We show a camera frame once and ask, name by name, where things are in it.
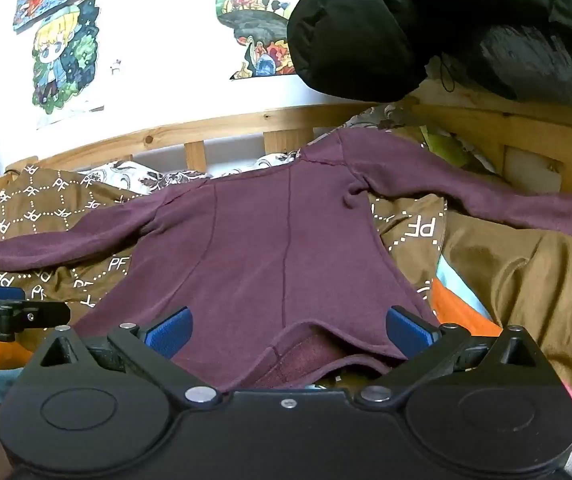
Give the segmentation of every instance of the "bed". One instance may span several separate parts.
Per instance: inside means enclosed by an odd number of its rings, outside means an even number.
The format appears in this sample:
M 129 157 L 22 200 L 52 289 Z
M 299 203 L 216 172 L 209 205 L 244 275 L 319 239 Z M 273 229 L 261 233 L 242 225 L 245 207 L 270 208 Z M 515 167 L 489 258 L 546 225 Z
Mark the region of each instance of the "bed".
M 82 171 L 138 154 L 184 145 L 189 170 L 205 172 L 204 141 L 263 133 L 265 153 L 288 153 L 315 138 L 314 128 L 345 123 L 374 104 L 347 102 L 281 108 L 148 128 L 82 146 L 39 160 L 19 160 L 0 176 L 0 192 L 26 166 Z M 519 104 L 483 92 L 447 92 L 428 80 L 396 106 L 474 144 L 499 174 L 504 174 L 507 148 L 535 153 L 553 161 L 560 190 L 572 192 L 572 108 Z M 572 470 L 572 457 L 569 462 Z

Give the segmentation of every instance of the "sweater sleeve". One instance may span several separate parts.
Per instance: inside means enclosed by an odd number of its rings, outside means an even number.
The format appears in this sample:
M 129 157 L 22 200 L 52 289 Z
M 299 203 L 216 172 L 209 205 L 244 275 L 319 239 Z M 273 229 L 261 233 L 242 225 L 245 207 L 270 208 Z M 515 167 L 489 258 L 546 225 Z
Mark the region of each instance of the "sweater sleeve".
M 0 270 L 40 269 L 79 261 L 116 247 L 150 222 L 167 199 L 160 191 L 88 212 L 67 232 L 23 235 L 0 242 Z
M 572 236 L 572 194 L 518 193 L 383 130 L 345 128 L 338 135 L 346 165 L 375 193 L 396 198 L 432 192 L 476 218 Z

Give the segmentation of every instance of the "sweater seam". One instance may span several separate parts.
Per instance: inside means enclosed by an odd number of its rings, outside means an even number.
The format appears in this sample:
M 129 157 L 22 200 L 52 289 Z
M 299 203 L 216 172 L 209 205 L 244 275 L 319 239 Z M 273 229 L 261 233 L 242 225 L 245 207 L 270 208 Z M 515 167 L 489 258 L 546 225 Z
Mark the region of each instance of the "sweater seam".
M 212 186 L 212 192 L 213 192 L 213 202 L 214 202 L 213 203 L 213 215 L 212 215 L 212 227 L 210 228 L 210 238 L 208 239 L 208 243 L 206 244 L 206 248 L 201 253 L 201 256 L 199 257 L 197 263 L 195 263 L 195 265 L 192 267 L 191 271 L 186 275 L 184 280 L 179 284 L 179 286 L 175 289 L 175 291 L 169 296 L 168 301 L 166 302 L 164 308 L 167 307 L 168 304 L 172 300 L 175 299 L 175 296 L 177 296 L 177 294 L 181 290 L 181 287 L 183 285 L 185 285 L 185 283 L 191 278 L 193 272 L 195 272 L 197 267 L 200 266 L 200 264 L 204 261 L 206 254 L 208 254 L 208 251 L 210 251 L 210 246 L 212 245 L 212 240 L 215 238 L 215 225 L 217 223 L 217 202 L 218 202 L 218 200 L 217 200 L 217 187 L 214 184 Z
M 309 159 L 309 158 L 304 158 L 302 160 L 305 160 L 306 162 L 312 162 L 314 164 L 325 164 L 327 166 L 345 166 L 346 164 L 344 163 L 344 161 L 340 160 L 330 160 L 328 158 L 314 158 L 314 159 Z
M 354 172 L 351 165 L 348 163 L 348 160 L 346 159 L 346 150 L 344 149 L 344 146 L 343 146 L 343 139 L 341 138 L 341 131 L 337 132 L 337 138 L 339 139 L 339 146 L 341 147 L 341 160 L 343 161 L 344 166 L 346 166 L 346 168 L 348 168 L 348 171 L 351 172 L 351 174 L 355 178 L 355 180 L 357 180 L 358 182 L 362 182 L 363 179 L 360 178 L 357 175 L 357 173 Z
M 268 368 L 268 370 L 266 370 L 266 373 L 262 374 L 256 381 L 253 382 L 253 384 L 257 384 L 259 381 L 261 381 L 263 378 L 267 377 L 268 375 L 272 374 L 273 372 L 276 372 L 280 376 L 280 378 L 284 381 L 284 383 L 287 383 L 288 378 L 285 376 L 285 374 L 283 372 L 282 362 L 291 352 L 297 350 L 297 348 L 299 348 L 301 345 L 303 345 L 307 341 L 310 341 L 314 337 L 318 337 L 319 335 L 320 334 L 311 334 L 311 335 L 305 337 L 304 339 L 302 339 L 301 341 L 299 341 L 298 343 L 290 346 L 285 352 L 278 352 L 277 349 L 275 348 L 275 345 L 270 345 L 270 348 L 272 349 L 273 353 L 277 357 L 277 362 L 275 362 L 274 365 L 272 365 L 270 368 Z
M 181 198 L 182 196 L 188 194 L 189 192 L 195 190 L 195 189 L 200 189 L 201 186 L 203 186 L 203 184 L 205 184 L 205 182 L 199 183 L 198 186 L 193 187 L 192 189 L 188 189 L 186 191 L 184 191 L 183 193 L 181 193 L 180 195 L 177 196 L 173 196 L 172 198 L 168 198 L 167 196 L 163 197 L 163 200 L 161 201 L 160 204 L 157 205 L 157 207 L 155 208 L 155 214 L 154 216 L 150 219 L 150 221 L 146 222 L 144 225 L 142 225 L 139 229 L 138 232 L 141 233 L 144 229 L 145 226 L 149 226 L 151 224 L 153 224 L 155 222 L 155 220 L 157 220 L 157 215 L 159 215 L 159 209 L 161 209 L 163 206 L 168 205 L 170 202 L 173 202 L 174 200 L 177 200 L 178 198 Z
M 354 176 L 354 178 L 358 182 L 366 184 L 367 190 L 373 190 L 366 179 L 358 177 L 357 174 L 353 171 L 353 169 L 351 168 L 351 165 L 346 160 L 346 153 L 345 153 L 345 150 L 343 148 L 343 141 L 341 139 L 341 132 L 337 132 L 337 136 L 339 137 L 339 143 L 341 144 L 341 156 L 343 157 L 343 161 L 346 165 L 346 168 L 348 168 L 348 171 L 351 172 L 352 176 Z M 400 273 L 401 273 L 401 271 L 399 270 L 399 267 L 397 267 L 397 265 L 395 264 L 393 258 L 391 258 L 389 254 L 387 254 L 387 251 L 386 251 L 386 248 L 384 247 L 383 241 L 381 240 L 381 237 L 379 236 L 379 232 L 377 231 L 377 228 L 375 227 L 375 224 L 372 221 L 372 218 L 370 217 L 370 211 L 368 211 L 367 213 L 364 213 L 364 218 L 365 218 L 365 221 L 368 222 L 367 228 L 370 231 L 370 237 L 374 243 L 374 249 L 377 252 L 377 254 L 379 254 L 381 263 L 383 264 L 383 266 L 387 270 L 387 272 L 390 274 L 391 279 L 394 280 L 395 284 L 400 288 L 400 290 L 402 290 L 403 295 L 408 300 L 410 300 L 411 298 L 409 298 L 407 296 L 407 294 L 405 292 L 403 292 L 403 286 L 401 283 L 399 283 L 399 279 L 397 278 L 397 275 L 396 275 L 396 271 L 400 272 Z M 421 295 L 419 295 L 418 292 L 415 292 L 415 294 L 416 294 L 416 297 L 419 298 L 419 300 L 422 302 L 422 304 L 427 305 L 427 303 L 423 300 L 423 298 L 421 297 Z M 427 310 L 430 314 L 432 314 L 432 309 L 428 305 L 427 305 Z
M 214 186 L 215 181 L 217 184 L 221 184 L 224 182 L 235 182 L 237 180 L 248 180 L 251 178 L 260 178 L 263 176 L 268 176 L 268 175 L 280 173 L 280 172 L 285 171 L 285 170 L 290 170 L 290 168 L 294 164 L 297 164 L 300 160 L 302 160 L 302 159 L 296 158 L 295 160 L 292 160 L 291 162 L 287 162 L 286 164 L 280 164 L 278 166 L 271 166 L 269 168 L 257 168 L 256 170 L 244 171 L 243 173 L 224 175 L 224 176 L 220 176 L 217 178 L 208 178 L 208 179 L 205 179 L 206 180 L 205 184 L 212 184 Z M 259 171 L 262 171 L 263 173 L 262 174 L 256 174 L 256 172 L 259 172 Z
M 282 264 L 282 279 L 281 279 L 281 327 L 286 327 L 286 264 L 288 259 L 288 251 L 290 251 L 290 242 L 291 242 L 291 232 L 290 232 L 290 200 L 291 200 L 291 184 L 292 184 L 292 172 L 290 168 L 288 168 L 288 210 L 286 213 L 286 231 L 287 231 L 287 241 L 286 241 L 286 249 L 284 250 L 284 259 Z
M 174 200 L 177 200 L 178 198 L 181 198 L 182 196 L 190 193 L 191 191 L 194 191 L 196 189 L 200 189 L 201 186 L 203 186 L 204 184 L 207 184 L 209 182 L 210 179 L 201 179 L 202 181 L 198 184 L 198 186 L 193 186 L 190 189 L 187 189 L 185 191 L 183 191 L 181 194 L 175 195 L 172 198 L 168 198 L 168 197 L 164 197 L 162 200 L 162 203 L 160 203 L 160 205 L 157 207 L 157 210 L 159 210 L 160 207 L 168 205 L 170 202 L 173 202 Z M 192 184 L 192 182 L 186 182 L 185 184 L 179 184 L 180 186 L 189 186 L 190 184 Z

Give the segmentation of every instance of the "blue gripper pad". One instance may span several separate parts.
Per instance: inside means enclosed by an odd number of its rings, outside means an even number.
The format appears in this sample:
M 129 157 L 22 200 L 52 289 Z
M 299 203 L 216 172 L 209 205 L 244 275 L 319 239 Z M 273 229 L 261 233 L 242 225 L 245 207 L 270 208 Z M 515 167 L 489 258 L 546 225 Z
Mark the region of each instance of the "blue gripper pad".
M 146 346 L 170 359 L 192 336 L 192 313 L 184 308 L 149 330 L 144 338 Z
M 18 286 L 0 286 L 0 300 L 24 301 L 26 295 Z
M 386 334 L 407 359 L 434 343 L 432 334 L 394 308 L 386 314 Z

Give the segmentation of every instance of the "blonde anime character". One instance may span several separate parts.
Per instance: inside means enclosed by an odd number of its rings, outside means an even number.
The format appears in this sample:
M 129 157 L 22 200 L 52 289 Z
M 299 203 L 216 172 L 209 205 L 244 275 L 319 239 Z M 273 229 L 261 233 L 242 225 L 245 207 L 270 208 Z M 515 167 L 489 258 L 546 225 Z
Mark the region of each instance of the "blonde anime character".
M 35 92 L 40 103 L 48 96 L 56 99 L 59 89 L 66 83 L 66 72 L 61 55 L 79 30 L 79 7 L 68 6 L 48 16 L 35 35 L 34 48 L 43 66 L 35 68 Z

